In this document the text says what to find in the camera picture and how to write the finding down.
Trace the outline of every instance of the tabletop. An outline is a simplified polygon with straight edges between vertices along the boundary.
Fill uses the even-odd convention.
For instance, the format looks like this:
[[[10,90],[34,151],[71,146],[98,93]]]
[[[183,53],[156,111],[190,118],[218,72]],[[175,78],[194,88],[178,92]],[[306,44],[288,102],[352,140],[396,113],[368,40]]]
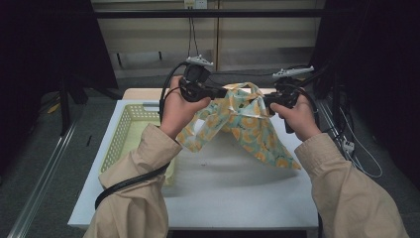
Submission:
[[[158,102],[160,94],[159,88],[130,88],[119,104],[139,100]],[[298,162],[293,151],[301,142],[294,134],[285,132],[284,122],[278,116],[273,116],[271,123],[282,144]],[[102,191],[97,169],[99,154],[68,221],[70,226],[85,229],[94,214],[92,204]],[[281,169],[260,162],[230,133],[219,132],[198,153],[182,150],[175,159],[174,183],[164,186],[162,194],[171,230],[318,227],[307,173],[303,169]]]

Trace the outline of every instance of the hand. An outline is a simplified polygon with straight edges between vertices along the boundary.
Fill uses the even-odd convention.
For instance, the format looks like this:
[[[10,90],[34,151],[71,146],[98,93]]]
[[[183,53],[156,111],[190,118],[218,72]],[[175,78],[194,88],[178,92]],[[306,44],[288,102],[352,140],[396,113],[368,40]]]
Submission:
[[[174,76],[170,82],[170,90],[176,88],[169,95],[163,108],[163,118],[160,129],[167,136],[175,140],[181,130],[192,120],[194,114],[209,105],[211,98],[206,97],[197,102],[186,101],[179,90],[179,81],[182,76]]]
[[[277,103],[271,103],[270,108],[278,113],[280,118],[286,120],[287,124],[296,133],[297,138],[301,141],[306,141],[321,133],[315,124],[311,104],[303,95],[299,95],[296,105],[292,109]]]

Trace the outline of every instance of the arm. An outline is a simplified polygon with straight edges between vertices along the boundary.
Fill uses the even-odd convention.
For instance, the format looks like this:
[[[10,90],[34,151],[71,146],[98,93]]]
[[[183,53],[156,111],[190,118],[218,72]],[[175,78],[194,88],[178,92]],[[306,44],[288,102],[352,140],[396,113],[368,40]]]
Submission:
[[[178,86],[174,77],[171,88]],[[174,139],[210,98],[186,102],[179,89],[167,96],[160,127],[149,125],[140,145],[103,173],[104,187],[156,170],[181,150]],[[106,197],[98,206],[84,237],[166,237],[168,220],[161,194],[164,176],[125,188]]]
[[[311,178],[326,237],[408,237],[393,199],[321,134],[306,98],[300,96],[293,109],[278,104],[271,108],[304,141],[295,153]]]

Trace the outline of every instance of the beige jacket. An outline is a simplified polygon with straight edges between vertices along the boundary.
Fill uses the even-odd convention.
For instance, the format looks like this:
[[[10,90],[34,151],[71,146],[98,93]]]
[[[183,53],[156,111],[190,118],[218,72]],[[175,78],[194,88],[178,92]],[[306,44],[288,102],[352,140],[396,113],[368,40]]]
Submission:
[[[156,170],[181,147],[149,125],[137,150],[100,176],[104,187]],[[327,237],[408,237],[389,194],[345,161],[327,134],[296,149],[313,183],[313,199]],[[160,192],[163,176],[105,198],[84,237],[164,238],[168,221]]]

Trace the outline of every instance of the black curtain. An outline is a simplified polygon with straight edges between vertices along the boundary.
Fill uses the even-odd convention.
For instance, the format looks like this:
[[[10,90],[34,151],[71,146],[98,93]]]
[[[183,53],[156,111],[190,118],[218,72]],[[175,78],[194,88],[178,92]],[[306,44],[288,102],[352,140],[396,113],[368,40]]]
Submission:
[[[117,82],[89,0],[0,1],[0,171],[38,118],[41,97],[69,85],[101,88]]]
[[[357,34],[351,39],[354,44],[341,54],[334,73],[395,164],[420,187],[416,142],[420,133],[420,2],[372,0],[366,3],[367,12],[360,14]],[[345,29],[346,25],[337,27],[340,33]],[[330,42],[333,49],[334,43],[337,44],[335,35],[320,32],[317,46]],[[313,60],[323,63],[328,57],[318,51]],[[322,95],[332,84],[331,80],[325,80],[318,85],[318,94]]]

